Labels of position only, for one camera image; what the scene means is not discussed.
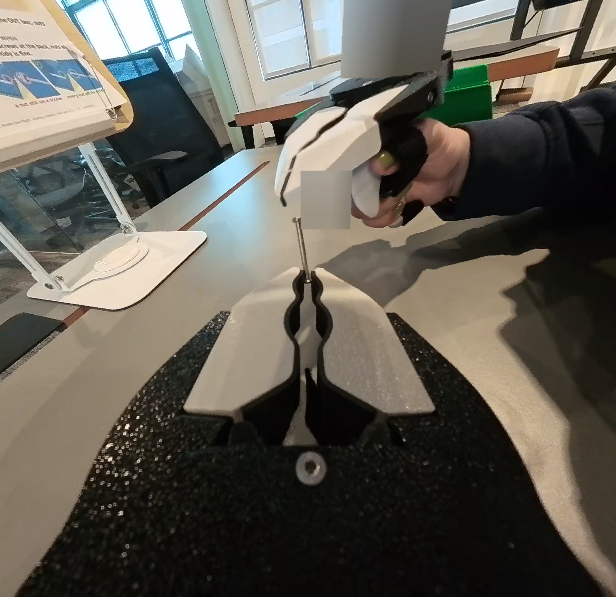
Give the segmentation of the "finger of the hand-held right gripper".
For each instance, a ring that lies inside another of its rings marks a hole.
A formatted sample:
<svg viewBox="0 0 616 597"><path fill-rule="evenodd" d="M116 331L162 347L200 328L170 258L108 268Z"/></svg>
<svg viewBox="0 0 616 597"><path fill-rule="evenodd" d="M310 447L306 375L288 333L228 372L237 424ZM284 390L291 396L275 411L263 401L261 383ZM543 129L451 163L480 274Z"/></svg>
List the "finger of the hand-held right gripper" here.
<svg viewBox="0 0 616 597"><path fill-rule="evenodd" d="M285 199L301 189L304 172L349 171L356 207L404 196L410 184L410 117L396 106L410 105L410 84L359 102L296 157Z"/></svg>
<svg viewBox="0 0 616 597"><path fill-rule="evenodd" d="M281 205L287 205L286 191L291 191L289 184L297 155L314 143L319 136L342 120L347 109L341 106L312 106L303 111L289 129L278 159L274 179L274 192Z"/></svg>

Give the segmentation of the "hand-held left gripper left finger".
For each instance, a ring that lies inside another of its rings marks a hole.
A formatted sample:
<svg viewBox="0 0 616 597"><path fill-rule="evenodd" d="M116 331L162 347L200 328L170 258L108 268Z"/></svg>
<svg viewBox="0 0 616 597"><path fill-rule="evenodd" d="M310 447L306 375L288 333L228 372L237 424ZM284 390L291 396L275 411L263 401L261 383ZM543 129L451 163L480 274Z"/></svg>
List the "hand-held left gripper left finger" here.
<svg viewBox="0 0 616 597"><path fill-rule="evenodd" d="M234 305L185 401L188 414L247 422L264 443L283 443L300 399L304 286L292 267Z"/></svg>

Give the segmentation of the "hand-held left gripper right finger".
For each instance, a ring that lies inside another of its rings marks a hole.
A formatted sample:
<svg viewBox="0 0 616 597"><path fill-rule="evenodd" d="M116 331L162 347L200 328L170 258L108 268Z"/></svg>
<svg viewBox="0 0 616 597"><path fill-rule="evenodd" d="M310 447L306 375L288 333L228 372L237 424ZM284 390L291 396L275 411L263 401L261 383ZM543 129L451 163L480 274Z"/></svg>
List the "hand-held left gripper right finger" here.
<svg viewBox="0 0 616 597"><path fill-rule="evenodd" d="M319 344L306 370L305 423L320 446L357 444L393 418L435 405L383 308L324 268L312 273Z"/></svg>

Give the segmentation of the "green plastic bin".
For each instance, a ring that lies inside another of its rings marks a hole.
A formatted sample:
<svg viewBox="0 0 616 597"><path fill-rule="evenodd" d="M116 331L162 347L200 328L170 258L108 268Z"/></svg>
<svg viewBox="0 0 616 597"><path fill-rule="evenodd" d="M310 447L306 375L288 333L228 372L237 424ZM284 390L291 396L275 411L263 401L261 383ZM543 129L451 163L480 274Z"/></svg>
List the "green plastic bin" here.
<svg viewBox="0 0 616 597"><path fill-rule="evenodd" d="M350 78L334 87L328 98L296 115L290 129L296 130L311 117L322 114L326 125L342 120L353 106L371 95L390 88L418 82L429 73L391 78ZM445 82L436 80L439 86L437 99L430 105L400 104L396 110L411 118L432 118L447 125L481 121L492 118L492 89L486 64L451 70L445 67Z"/></svg>

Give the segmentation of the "long metal screw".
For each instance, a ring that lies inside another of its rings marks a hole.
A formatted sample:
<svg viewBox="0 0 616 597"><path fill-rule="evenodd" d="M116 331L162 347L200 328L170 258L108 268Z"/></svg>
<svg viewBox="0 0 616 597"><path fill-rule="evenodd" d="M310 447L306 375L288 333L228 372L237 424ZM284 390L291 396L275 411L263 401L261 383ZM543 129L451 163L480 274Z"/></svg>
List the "long metal screw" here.
<svg viewBox="0 0 616 597"><path fill-rule="evenodd" d="M311 276L312 273L309 267L309 263L307 261L307 252L305 249L305 241L304 241L304 233L303 233L302 224L300 225L294 224L294 226L296 228L297 242L299 246L299 254L300 254L302 270L304 274L304 283L310 284L312 281L312 276Z"/></svg>

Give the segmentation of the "person's right forearm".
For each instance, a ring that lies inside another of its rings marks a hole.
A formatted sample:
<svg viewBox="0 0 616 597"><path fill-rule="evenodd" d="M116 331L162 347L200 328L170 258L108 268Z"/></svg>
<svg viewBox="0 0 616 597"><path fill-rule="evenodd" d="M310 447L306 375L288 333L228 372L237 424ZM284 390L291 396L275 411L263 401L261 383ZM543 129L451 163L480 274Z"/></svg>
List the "person's right forearm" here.
<svg viewBox="0 0 616 597"><path fill-rule="evenodd" d="M615 216L615 82L455 129L469 135L469 165L451 203L432 205L442 220L533 208L569 218Z"/></svg>

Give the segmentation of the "grey desk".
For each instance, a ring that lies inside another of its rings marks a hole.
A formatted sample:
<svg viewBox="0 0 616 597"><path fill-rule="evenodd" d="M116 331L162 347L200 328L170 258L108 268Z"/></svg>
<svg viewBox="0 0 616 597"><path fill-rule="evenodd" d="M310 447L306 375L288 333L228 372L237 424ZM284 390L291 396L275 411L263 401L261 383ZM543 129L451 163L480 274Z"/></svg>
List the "grey desk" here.
<svg viewBox="0 0 616 597"><path fill-rule="evenodd" d="M1 382L1 596L51 546L131 398L218 311L299 261L278 147L244 150L137 219L208 233L152 294L123 311L1 306L68 327ZM309 261L398 313L481 393L512 437L552 521L615 594L613 234L550 232L538 213L398 230L354 221L305 230Z"/></svg>

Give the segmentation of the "person's right hand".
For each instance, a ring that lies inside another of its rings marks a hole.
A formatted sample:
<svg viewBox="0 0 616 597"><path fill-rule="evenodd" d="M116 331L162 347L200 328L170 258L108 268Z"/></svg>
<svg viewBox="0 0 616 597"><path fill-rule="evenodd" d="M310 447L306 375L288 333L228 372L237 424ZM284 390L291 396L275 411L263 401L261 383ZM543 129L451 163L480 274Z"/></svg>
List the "person's right hand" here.
<svg viewBox="0 0 616 597"><path fill-rule="evenodd" d="M379 212L373 218L356 206L351 209L352 216L369 227L405 225L425 207L459 196L470 162L469 133L430 118L416 126L426 142L427 159L404 196L381 201Z"/></svg>

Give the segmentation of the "brown edged table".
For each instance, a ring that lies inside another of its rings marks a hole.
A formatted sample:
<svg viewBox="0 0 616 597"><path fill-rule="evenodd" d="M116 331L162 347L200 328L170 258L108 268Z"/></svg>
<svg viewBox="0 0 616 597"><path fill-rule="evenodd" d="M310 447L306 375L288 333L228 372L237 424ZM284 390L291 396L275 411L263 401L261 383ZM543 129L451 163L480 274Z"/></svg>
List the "brown edged table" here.
<svg viewBox="0 0 616 597"><path fill-rule="evenodd" d="M501 56L454 62L453 68L458 70L486 64L489 82L495 82L550 71L554 68L558 55L559 48L555 45L538 44ZM319 80L281 94L273 101L237 112L228 126L242 131L245 148L250 149L256 146L253 127L270 123L275 133L275 141L281 144L296 115L329 97L330 92L345 81L345 78L339 76L339 71L332 72Z"/></svg>

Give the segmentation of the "white cardboard box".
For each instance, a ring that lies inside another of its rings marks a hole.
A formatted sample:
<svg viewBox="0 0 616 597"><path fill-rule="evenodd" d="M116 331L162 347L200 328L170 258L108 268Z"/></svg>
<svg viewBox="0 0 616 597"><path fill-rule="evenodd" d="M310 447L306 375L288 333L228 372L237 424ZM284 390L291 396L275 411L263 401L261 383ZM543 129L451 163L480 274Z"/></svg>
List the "white cardboard box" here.
<svg viewBox="0 0 616 597"><path fill-rule="evenodd" d="M186 45L182 69L177 74L185 92L203 116L221 147L230 144L226 124L219 104L204 69L201 58Z"/></svg>

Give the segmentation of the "paned window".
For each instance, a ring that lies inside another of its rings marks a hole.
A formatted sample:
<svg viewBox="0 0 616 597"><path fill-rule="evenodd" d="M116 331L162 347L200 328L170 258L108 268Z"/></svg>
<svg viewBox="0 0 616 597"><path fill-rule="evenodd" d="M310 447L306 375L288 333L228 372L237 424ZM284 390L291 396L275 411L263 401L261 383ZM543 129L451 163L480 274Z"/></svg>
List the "paned window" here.
<svg viewBox="0 0 616 597"><path fill-rule="evenodd" d="M181 0L56 0L102 60L157 47L172 63L200 55Z"/></svg>
<svg viewBox="0 0 616 597"><path fill-rule="evenodd" d="M344 0L244 0L264 80L339 62Z"/></svg>

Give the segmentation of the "black monitor stand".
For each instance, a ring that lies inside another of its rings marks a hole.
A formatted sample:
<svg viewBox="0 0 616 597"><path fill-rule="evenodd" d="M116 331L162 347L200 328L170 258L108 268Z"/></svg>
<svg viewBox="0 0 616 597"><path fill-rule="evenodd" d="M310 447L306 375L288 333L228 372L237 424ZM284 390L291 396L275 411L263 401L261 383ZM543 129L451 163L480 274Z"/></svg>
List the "black monitor stand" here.
<svg viewBox="0 0 616 597"><path fill-rule="evenodd" d="M552 40L559 47L555 67L522 80L531 101L565 100L579 92L615 82L615 0L583 0L536 10L519 0L511 39L576 29Z"/></svg>

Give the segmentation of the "white document stand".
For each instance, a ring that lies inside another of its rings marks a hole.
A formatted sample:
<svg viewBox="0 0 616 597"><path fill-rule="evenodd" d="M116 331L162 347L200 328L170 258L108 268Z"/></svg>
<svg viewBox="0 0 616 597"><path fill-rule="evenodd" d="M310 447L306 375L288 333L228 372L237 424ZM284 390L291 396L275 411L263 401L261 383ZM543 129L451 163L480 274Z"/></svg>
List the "white document stand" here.
<svg viewBox="0 0 616 597"><path fill-rule="evenodd" d="M31 299L118 311L147 297L191 254L204 245L204 231L140 231L112 185L93 143L80 152L110 203L120 232L47 272L25 246L1 224L1 243L17 257L36 283Z"/></svg>

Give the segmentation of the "black office chair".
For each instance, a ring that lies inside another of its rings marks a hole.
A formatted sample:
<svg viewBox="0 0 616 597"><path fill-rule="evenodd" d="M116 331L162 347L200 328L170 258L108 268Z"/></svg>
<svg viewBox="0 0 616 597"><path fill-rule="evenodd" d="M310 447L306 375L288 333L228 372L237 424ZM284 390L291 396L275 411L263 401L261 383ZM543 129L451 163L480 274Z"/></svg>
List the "black office chair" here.
<svg viewBox="0 0 616 597"><path fill-rule="evenodd" d="M131 126L107 141L150 208L224 162L216 136L158 48L104 64L134 113Z"/></svg>

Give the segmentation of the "printed instruction sheet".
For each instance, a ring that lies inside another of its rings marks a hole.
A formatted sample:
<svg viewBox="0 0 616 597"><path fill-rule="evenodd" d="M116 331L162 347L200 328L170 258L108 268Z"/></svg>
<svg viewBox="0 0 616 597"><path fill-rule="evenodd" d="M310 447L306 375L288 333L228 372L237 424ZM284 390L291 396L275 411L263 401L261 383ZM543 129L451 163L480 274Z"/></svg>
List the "printed instruction sheet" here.
<svg viewBox="0 0 616 597"><path fill-rule="evenodd" d="M108 122L105 87L40 0L1 0L1 134Z"/></svg>

